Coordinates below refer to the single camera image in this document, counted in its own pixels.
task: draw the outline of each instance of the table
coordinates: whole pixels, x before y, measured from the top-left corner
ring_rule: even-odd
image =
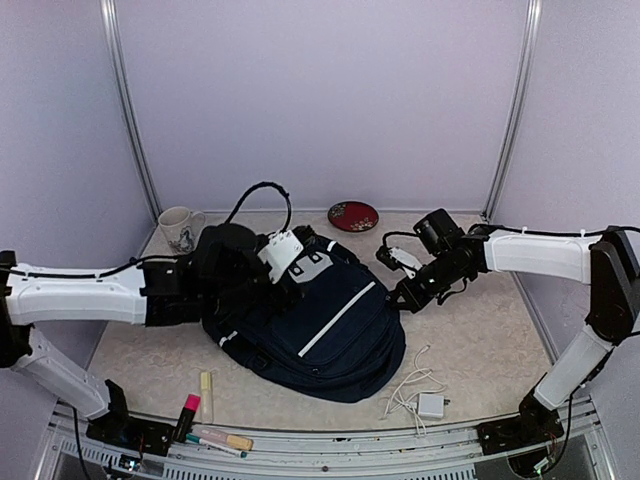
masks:
[[[384,232],[410,231],[423,213],[381,214],[379,224],[364,233],[333,228],[323,213],[294,213],[292,226],[309,224],[318,233],[351,249],[389,288],[402,278],[375,259]],[[465,230],[479,222],[476,215],[453,215]],[[220,223],[224,215],[208,215]],[[256,232],[270,232],[284,221],[282,213],[241,213],[238,223]],[[393,237],[397,245],[423,262],[430,256],[417,239]],[[170,254],[156,231],[145,254]],[[198,324],[141,328],[111,322],[102,336],[90,371],[110,378],[125,391],[132,411],[177,418],[189,393],[199,393],[202,370],[213,372],[214,421],[220,425],[282,430],[370,430],[413,426],[400,410],[382,418],[387,398],[410,373],[416,353],[425,345],[422,366],[447,384],[450,400],[441,421],[450,423],[517,411],[522,397],[549,369],[549,360],[515,283],[508,274],[482,275],[467,291],[439,307],[402,314],[407,352],[400,370],[373,397],[356,404],[339,404],[304,396],[270,383],[237,365]],[[407,393],[433,388],[425,382]]]

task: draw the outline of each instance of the pink highlighter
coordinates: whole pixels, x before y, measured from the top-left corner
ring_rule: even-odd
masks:
[[[184,443],[187,440],[187,433],[191,429],[191,423],[193,417],[196,416],[198,407],[200,406],[200,397],[197,395],[189,395],[187,401],[184,404],[180,417],[178,418],[178,424],[173,431],[173,439],[176,442]]]

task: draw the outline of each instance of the mug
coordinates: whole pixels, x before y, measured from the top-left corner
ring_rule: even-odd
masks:
[[[192,212],[187,207],[171,207],[158,218],[158,224],[171,250],[178,255],[191,253],[204,227],[202,212]]]

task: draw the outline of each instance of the charger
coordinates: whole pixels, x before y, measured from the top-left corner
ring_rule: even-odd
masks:
[[[420,418],[441,419],[444,417],[444,397],[433,393],[418,395],[417,414]]]

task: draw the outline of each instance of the navy blue backpack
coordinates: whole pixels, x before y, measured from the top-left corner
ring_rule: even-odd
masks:
[[[236,305],[204,318],[205,331],[242,366],[300,393],[354,403],[379,391],[405,351],[386,287],[352,252],[315,233],[285,275],[299,289],[292,305]]]

